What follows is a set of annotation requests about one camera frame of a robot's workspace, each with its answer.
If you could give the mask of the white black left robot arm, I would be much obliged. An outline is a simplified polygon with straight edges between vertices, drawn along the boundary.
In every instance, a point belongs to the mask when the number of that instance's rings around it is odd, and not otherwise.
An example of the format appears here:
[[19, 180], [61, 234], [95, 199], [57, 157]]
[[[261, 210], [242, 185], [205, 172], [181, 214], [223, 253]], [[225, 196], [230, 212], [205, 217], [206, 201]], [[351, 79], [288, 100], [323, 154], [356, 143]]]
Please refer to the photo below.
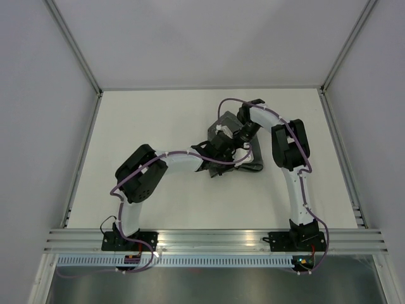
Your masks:
[[148, 144], [139, 146], [116, 170], [116, 186], [109, 192], [120, 200], [113, 226], [117, 245], [125, 251], [137, 246], [143, 202], [164, 176], [206, 170], [218, 170], [222, 174], [244, 160], [235, 156], [239, 149], [251, 152], [249, 145], [222, 131], [210, 140], [181, 150], [158, 152]]

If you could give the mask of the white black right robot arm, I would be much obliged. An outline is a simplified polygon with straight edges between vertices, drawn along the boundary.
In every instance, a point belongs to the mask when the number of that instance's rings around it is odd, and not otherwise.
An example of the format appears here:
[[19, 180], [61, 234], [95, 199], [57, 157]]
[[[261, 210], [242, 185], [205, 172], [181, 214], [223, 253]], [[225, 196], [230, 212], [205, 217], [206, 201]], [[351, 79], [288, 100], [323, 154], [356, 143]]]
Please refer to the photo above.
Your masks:
[[256, 99], [243, 102], [237, 118], [244, 124], [238, 136], [249, 139], [261, 127], [271, 134], [271, 152], [276, 165], [281, 168], [287, 184], [290, 202], [288, 231], [270, 231], [263, 241], [272, 252], [325, 251], [327, 242], [320, 231], [319, 220], [312, 211], [307, 185], [309, 143], [303, 121], [282, 118]]

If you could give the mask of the grey cloth napkin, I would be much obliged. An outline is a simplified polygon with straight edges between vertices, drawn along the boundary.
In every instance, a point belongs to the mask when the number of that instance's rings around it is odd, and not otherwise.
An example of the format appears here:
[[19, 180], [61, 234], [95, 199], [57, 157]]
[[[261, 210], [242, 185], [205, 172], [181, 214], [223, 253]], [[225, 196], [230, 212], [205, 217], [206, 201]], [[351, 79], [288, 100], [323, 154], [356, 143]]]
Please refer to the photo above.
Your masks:
[[[232, 139], [234, 139], [234, 132], [239, 130], [246, 122], [247, 120], [245, 118], [242, 118], [240, 113], [234, 115], [233, 113], [226, 111], [213, 125], [209, 127], [208, 140], [212, 139], [215, 135], [217, 135], [215, 134], [215, 127], [216, 125], [219, 124], [228, 126], [228, 128], [233, 132]], [[257, 173], [262, 171], [262, 169], [264, 168], [264, 163], [261, 156], [261, 149], [257, 135], [254, 136], [254, 138], [250, 142], [250, 145], [252, 148], [254, 160], [251, 163], [245, 163], [239, 167], [234, 166], [234, 170]], [[237, 148], [241, 148], [243, 144], [233, 144], [233, 146], [236, 150]], [[224, 173], [209, 173], [209, 174], [211, 178], [213, 178], [216, 176], [221, 176]]]

